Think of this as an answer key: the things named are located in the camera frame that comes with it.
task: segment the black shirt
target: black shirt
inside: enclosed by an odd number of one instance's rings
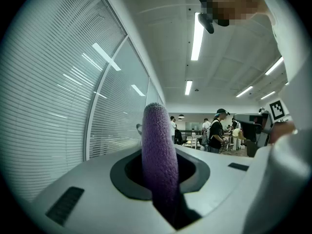
[[[221,148],[221,142],[217,140],[213,135],[219,135],[220,138],[222,138],[223,135],[223,127],[220,121],[216,121],[213,123],[210,127],[210,134],[209,134],[209,146],[213,148],[220,149]]]

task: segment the purple fuzzy joystick cover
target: purple fuzzy joystick cover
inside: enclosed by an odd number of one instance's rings
[[[142,169],[153,204],[173,223],[179,199],[179,172],[176,150],[170,134],[167,110],[158,103],[144,110],[142,125]]]

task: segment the backpack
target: backpack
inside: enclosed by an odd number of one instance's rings
[[[211,123],[210,127],[207,128],[207,129],[204,131],[203,137],[202,137],[202,141],[201,141],[201,145],[208,145],[208,139],[209,139],[209,135],[210,135],[210,128],[211,128],[211,126],[212,126],[215,122],[219,122],[219,121],[218,121],[217,119],[214,120],[214,121]]]

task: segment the dark vent slot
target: dark vent slot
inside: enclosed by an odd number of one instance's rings
[[[83,192],[84,189],[70,187],[50,208],[50,210],[46,213],[46,216],[59,225],[64,225]]]
[[[241,164],[237,164],[237,163],[231,163],[231,164],[229,164],[229,167],[239,169],[242,171],[247,171],[249,168],[249,166],[245,166],[245,165],[241,165]]]

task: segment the black baseball cap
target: black baseball cap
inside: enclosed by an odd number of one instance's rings
[[[215,21],[216,24],[223,27],[230,25],[229,20],[218,19],[215,18],[215,15],[213,16],[212,1],[207,0],[199,0],[199,1],[201,3],[202,13],[198,14],[198,20],[210,34],[212,34],[215,31],[213,21]]]
[[[230,115],[230,113],[223,108],[218,109],[216,113],[217,114],[226,113],[227,115]]]

